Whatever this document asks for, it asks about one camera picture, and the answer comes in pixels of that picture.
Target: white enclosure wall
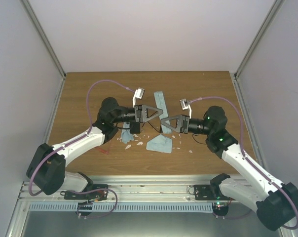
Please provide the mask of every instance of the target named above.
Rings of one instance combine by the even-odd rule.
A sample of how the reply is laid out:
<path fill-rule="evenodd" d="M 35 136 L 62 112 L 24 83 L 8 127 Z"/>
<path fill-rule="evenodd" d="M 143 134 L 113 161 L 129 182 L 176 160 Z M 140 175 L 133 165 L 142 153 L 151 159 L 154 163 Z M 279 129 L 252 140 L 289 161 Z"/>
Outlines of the white enclosure wall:
<path fill-rule="evenodd" d="M 30 0 L 65 72 L 235 72 L 274 0 Z"/>
<path fill-rule="evenodd" d="M 0 237 L 42 143 L 61 76 L 18 0 L 0 1 Z"/>
<path fill-rule="evenodd" d="M 285 1 L 238 80 L 266 166 L 298 187 L 298 1 Z"/>

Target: wooden table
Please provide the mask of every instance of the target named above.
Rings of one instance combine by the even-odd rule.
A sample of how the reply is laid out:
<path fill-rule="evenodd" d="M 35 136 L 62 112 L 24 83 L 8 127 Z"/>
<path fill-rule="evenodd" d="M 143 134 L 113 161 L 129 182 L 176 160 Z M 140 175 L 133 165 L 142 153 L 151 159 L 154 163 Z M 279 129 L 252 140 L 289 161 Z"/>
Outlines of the wooden table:
<path fill-rule="evenodd" d="M 169 116 L 188 114 L 182 111 L 179 100 L 188 100 L 217 95 L 231 100 L 238 108 L 238 100 L 228 72 L 115 72 L 115 73 L 68 73 L 62 92 L 58 111 L 49 139 L 49 144 L 64 142 L 89 127 L 85 106 L 85 96 L 89 87 L 101 79 L 112 79 L 132 89 L 144 88 L 141 104 L 155 105 L 153 93 L 163 91 Z M 122 106 L 132 107 L 133 93 L 114 84 L 103 82 L 94 87 L 89 104 L 92 117 L 96 115 L 100 104 L 106 97 L 114 97 Z M 192 104 L 192 117 L 203 118 L 211 105 L 222 106 L 228 117 L 227 130 L 239 140 L 239 120 L 234 109 L 225 101 L 205 100 Z M 151 121 L 157 129 L 160 121 Z M 173 140 L 171 154 L 146 150 L 147 141 L 159 135 L 149 124 L 145 124 L 138 141 L 130 142 L 131 147 L 117 140 L 121 131 L 108 144 L 100 148 L 107 150 L 106 155 L 92 149 L 74 160 L 67 171 L 81 171 L 87 175 L 158 175 L 158 174 L 220 174 L 237 173 L 229 164 L 211 153 L 206 145 L 196 143 L 191 134 L 177 133 L 165 135 Z M 205 136 L 196 139 L 205 142 Z M 245 133 L 244 147 L 254 158 L 254 152 L 248 133 Z"/>

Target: purple cable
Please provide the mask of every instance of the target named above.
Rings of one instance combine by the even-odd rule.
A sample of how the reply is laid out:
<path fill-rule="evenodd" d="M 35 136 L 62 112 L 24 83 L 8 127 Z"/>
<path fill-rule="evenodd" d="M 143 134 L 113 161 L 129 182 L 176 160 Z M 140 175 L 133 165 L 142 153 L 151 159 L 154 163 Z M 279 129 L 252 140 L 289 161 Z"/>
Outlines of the purple cable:
<path fill-rule="evenodd" d="M 91 117 L 91 113 L 90 113 L 90 109 L 89 109 L 89 95 L 90 95 L 90 92 L 91 92 L 92 88 L 93 88 L 96 84 L 98 84 L 98 83 L 100 83 L 100 82 L 113 82 L 113 83 L 115 83 L 115 84 L 117 84 L 117 85 L 120 85 L 121 87 L 123 87 L 123 88 L 125 88 L 125 89 L 127 89 L 127 90 L 130 90 L 131 92 L 135 92 L 134 90 L 132 90 L 132 89 L 130 89 L 130 88 L 128 88 L 128 87 L 126 87 L 126 86 L 124 86 L 124 85 L 122 85 L 122 84 L 120 84 L 120 83 L 114 81 L 114 80 L 99 80 L 99 81 L 95 82 L 93 85 L 91 85 L 91 87 L 90 87 L 89 90 L 88 90 L 88 93 L 86 94 L 86 109 L 87 109 L 87 111 L 88 111 L 89 120 L 90 120 L 90 127 L 89 127 L 89 129 L 88 129 L 88 131 L 87 131 L 87 134 L 89 134 L 90 131 L 92 130 L 92 117 Z M 47 155 L 47 156 L 46 156 L 46 157 L 45 157 L 45 158 L 38 164 L 38 166 L 35 168 L 35 170 L 34 170 L 32 176 L 31 176 L 31 178 L 30 178 L 30 183 L 29 183 L 29 193 L 30 193 L 31 196 L 35 197 L 35 196 L 37 196 L 38 194 L 40 194 L 40 193 L 42 192 L 42 191 L 38 191 L 37 193 L 33 193 L 33 191 L 32 191 L 32 184 L 33 184 L 34 179 L 35 179 L 35 176 L 36 176 L 37 172 L 39 171 L 39 169 L 41 168 L 41 166 L 42 166 L 42 165 L 43 165 L 43 164 L 44 164 L 50 157 L 52 157 L 54 154 L 56 154 L 57 152 L 61 151 L 61 150 L 64 149 L 64 148 L 66 148 L 66 147 L 72 145 L 73 143 L 78 142 L 78 141 L 80 141 L 81 139 L 85 138 L 85 137 L 87 136 L 87 134 L 84 134 L 84 135 L 82 135 L 81 137 L 78 137 L 77 139 L 74 139 L 73 141 L 71 141 L 71 142 L 65 144 L 64 146 L 61 146 L 60 148 L 57 148 L 56 150 L 52 151 L 51 153 L 49 153 L 49 154 L 48 154 L 48 155 Z"/>
<path fill-rule="evenodd" d="M 260 174 L 262 175 L 268 182 L 270 182 L 274 187 L 276 187 L 284 196 L 285 198 L 287 199 L 287 201 L 289 202 L 289 204 L 291 205 L 295 215 L 296 215 L 296 225 L 293 226 L 293 227 L 290 227 L 290 226 L 283 226 L 285 229 L 288 229 L 288 230 L 296 230 L 298 229 L 298 210 L 295 206 L 295 204 L 293 203 L 293 201 L 291 200 L 291 198 L 287 195 L 287 193 L 285 193 L 284 190 L 282 190 L 281 187 L 279 187 L 277 184 L 275 184 L 274 182 L 272 182 L 272 180 L 267 176 L 265 175 L 259 168 L 256 167 L 256 165 L 254 165 L 248 157 L 246 157 L 246 154 L 244 152 L 244 149 L 243 149 L 243 122 L 242 122 L 242 117 L 238 111 L 238 109 L 235 107 L 235 105 L 229 101 L 228 99 L 226 98 L 223 98 L 223 97 L 220 97 L 220 96 L 206 96 L 206 97 L 199 97 L 199 98 L 196 98 L 196 99 L 193 99 L 193 100 L 190 100 L 188 101 L 189 104 L 195 102 L 195 101 L 199 101 L 199 100 L 207 100 L 207 99 L 221 99 L 221 100 L 225 100 L 227 101 L 233 108 L 234 110 L 237 112 L 238 114 L 238 117 L 239 117 L 239 121 L 240 121 L 240 149 L 241 149 L 241 154 L 243 155 L 244 159 Z"/>
<path fill-rule="evenodd" d="M 215 216 L 216 218 L 218 217 L 222 217 L 222 219 L 225 219 L 225 220 L 240 220 L 240 219 L 243 219 L 245 217 L 248 217 L 250 216 L 250 214 L 252 213 L 252 210 L 250 209 L 246 214 L 242 215 L 242 216 L 228 216 L 228 217 L 224 217 L 224 216 L 218 216 L 216 215 L 214 212 L 212 213 L 213 216 Z"/>
<path fill-rule="evenodd" d="M 107 212 L 107 213 L 105 213 L 105 214 L 103 214 L 103 215 L 100 215 L 100 216 L 91 216 L 91 217 L 84 217 L 85 219 L 97 219 L 97 218 L 101 218 L 101 217 L 106 217 L 106 216 L 108 216 L 108 215 L 110 215 L 115 209 L 116 209 L 116 207 L 117 207 L 117 202 L 118 202 L 118 196 L 117 196 L 117 194 L 112 190 L 112 189 L 94 189 L 94 190 L 91 190 L 91 191 L 86 191 L 86 192 L 75 192 L 75 191 L 70 191 L 71 193 L 74 193 L 74 194 L 90 194 L 90 193 L 94 193 L 94 192 L 97 192 L 97 191 L 110 191 L 110 192 L 112 192 L 114 195 L 115 195 L 115 204 L 114 204 L 114 206 L 113 206 L 113 208 L 109 211 L 109 212 Z M 77 213 L 77 215 L 78 215 L 78 217 L 80 217 L 80 214 L 79 214 L 79 208 L 81 207 L 81 206 L 85 206 L 85 205 L 78 205 L 78 209 L 77 209 L 77 211 L 76 211 L 76 213 Z"/>

